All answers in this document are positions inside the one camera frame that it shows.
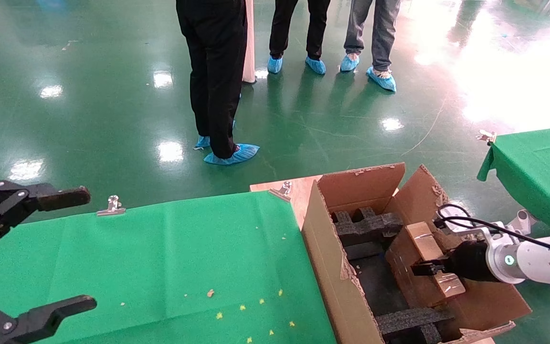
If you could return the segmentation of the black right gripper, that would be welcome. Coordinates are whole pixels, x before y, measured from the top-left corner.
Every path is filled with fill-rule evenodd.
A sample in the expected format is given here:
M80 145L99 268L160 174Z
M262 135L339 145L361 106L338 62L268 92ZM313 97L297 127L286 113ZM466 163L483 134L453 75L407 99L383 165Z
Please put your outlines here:
M465 240L447 252L445 261L420 261L414 263L411 270L415 276L436 276L442 272L473 281L495 282L487 265L487 248L484 240Z

